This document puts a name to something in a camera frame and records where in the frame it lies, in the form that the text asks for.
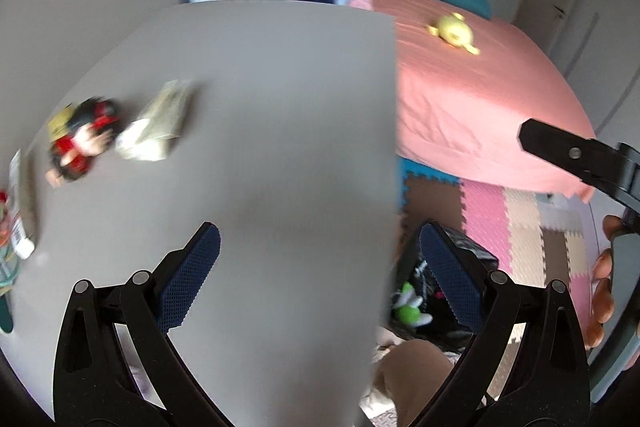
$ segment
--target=bed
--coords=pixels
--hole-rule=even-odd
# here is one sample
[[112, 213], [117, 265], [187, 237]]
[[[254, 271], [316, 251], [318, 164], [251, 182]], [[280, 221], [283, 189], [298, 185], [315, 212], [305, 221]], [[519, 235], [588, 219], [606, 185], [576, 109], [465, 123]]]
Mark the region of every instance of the bed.
[[[517, 141], [529, 118], [594, 137], [562, 74], [523, 32], [491, 20], [486, 0], [446, 1], [373, 0], [375, 11], [396, 18], [399, 155], [475, 182], [588, 201], [591, 187]], [[480, 55], [425, 29], [452, 12], [473, 29]]]

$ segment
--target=gray table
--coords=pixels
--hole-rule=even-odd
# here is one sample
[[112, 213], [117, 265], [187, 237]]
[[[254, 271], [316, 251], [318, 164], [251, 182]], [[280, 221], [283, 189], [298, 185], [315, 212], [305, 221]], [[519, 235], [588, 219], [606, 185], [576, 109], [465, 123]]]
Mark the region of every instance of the gray table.
[[212, 221], [222, 254], [171, 333], [188, 367], [238, 426], [348, 425], [394, 251], [395, 76], [390, 18], [273, 1], [162, 10], [96, 64], [60, 107], [133, 115], [172, 78], [193, 107], [168, 159], [110, 151], [57, 190], [34, 141], [40, 242], [0, 346], [44, 409], [74, 283], [124, 283]]

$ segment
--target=person's leg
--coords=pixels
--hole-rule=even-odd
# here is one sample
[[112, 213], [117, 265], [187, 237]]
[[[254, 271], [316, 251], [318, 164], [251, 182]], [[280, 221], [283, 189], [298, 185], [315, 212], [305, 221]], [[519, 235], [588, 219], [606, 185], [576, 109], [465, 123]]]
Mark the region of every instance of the person's leg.
[[394, 347], [382, 359], [373, 385], [393, 400], [398, 413], [398, 427], [408, 427], [452, 368], [444, 353], [430, 342], [407, 341]]

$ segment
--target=yellow plush toy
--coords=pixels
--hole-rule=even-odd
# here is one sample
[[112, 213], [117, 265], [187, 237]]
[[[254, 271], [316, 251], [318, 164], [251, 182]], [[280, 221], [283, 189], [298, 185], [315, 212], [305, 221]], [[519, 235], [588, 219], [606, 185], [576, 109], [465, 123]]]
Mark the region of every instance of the yellow plush toy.
[[480, 50], [473, 46], [474, 33], [459, 13], [445, 15], [435, 26], [427, 26], [427, 30], [431, 35], [440, 37], [452, 46], [464, 48], [474, 55], [480, 54]]

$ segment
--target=stuffed animal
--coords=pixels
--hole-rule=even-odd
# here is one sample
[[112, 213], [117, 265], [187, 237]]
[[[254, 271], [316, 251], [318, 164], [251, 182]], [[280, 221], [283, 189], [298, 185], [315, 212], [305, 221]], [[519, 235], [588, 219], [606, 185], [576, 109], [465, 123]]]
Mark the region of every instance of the stuffed animal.
[[393, 306], [396, 319], [412, 328], [426, 326], [433, 320], [433, 316], [422, 313], [419, 309], [421, 304], [422, 297], [415, 294], [414, 287], [408, 282], [404, 283], [398, 300]]
[[480, 50], [473, 46], [474, 33], [459, 13], [445, 15], [435, 26], [428, 25], [427, 30], [456, 48], [464, 48], [474, 55], [480, 54]]

